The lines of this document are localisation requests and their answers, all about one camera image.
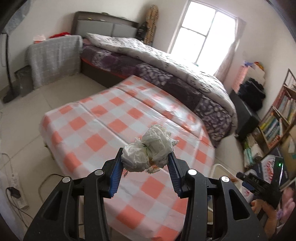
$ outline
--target red cloth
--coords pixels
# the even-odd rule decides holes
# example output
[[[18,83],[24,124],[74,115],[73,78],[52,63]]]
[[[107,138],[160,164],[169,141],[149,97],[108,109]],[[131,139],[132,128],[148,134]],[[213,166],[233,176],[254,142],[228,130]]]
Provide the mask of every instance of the red cloth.
[[[62,36],[65,36],[65,35],[71,35],[71,34],[68,33],[68,32],[62,32],[60,34],[55,34],[53,36],[50,36],[49,38],[52,39],[52,38],[62,37]]]

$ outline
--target person's arm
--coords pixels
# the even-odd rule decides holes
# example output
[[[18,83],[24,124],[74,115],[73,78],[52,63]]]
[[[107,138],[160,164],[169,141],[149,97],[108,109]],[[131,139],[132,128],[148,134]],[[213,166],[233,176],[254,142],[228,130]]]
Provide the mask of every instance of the person's arm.
[[[275,231],[277,225],[276,210],[269,205],[267,202],[264,202],[261,199],[257,199],[251,202],[252,210],[255,214],[258,214],[261,208],[267,214],[268,219],[264,227],[264,231],[268,238],[271,238]]]

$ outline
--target red and white tablecloth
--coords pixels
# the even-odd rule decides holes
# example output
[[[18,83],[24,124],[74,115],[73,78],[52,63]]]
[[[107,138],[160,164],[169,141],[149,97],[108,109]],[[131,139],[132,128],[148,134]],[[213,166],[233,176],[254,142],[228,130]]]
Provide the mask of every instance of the red and white tablecloth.
[[[160,124],[180,142],[177,158],[207,176],[215,150],[202,121],[174,97],[131,76],[117,86],[45,114],[41,135],[62,171],[87,176],[113,159],[120,147]],[[131,240],[173,241],[182,230],[187,199],[173,190],[168,169],[128,173],[105,199],[108,224]]]

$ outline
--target pile of clothes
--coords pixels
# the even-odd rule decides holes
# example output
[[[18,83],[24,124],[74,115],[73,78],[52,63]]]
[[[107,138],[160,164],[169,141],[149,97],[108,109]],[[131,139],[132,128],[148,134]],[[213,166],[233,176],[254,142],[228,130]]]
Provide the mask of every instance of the pile of clothes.
[[[238,96],[255,112],[262,108],[266,97],[262,84],[253,78],[240,85]]]

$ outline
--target black stand pole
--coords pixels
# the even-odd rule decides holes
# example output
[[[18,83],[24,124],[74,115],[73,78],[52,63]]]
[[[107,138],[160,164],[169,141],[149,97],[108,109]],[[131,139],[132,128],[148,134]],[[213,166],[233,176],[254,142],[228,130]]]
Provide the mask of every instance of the black stand pole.
[[[12,82],[11,82],[10,71],[9,71],[9,61],[8,61],[8,41],[9,41],[9,36],[8,34],[6,34],[5,59],[6,59],[6,72],[7,72],[7,79],[9,83],[9,91],[4,96],[3,103],[8,103],[19,95],[19,93],[13,89]]]

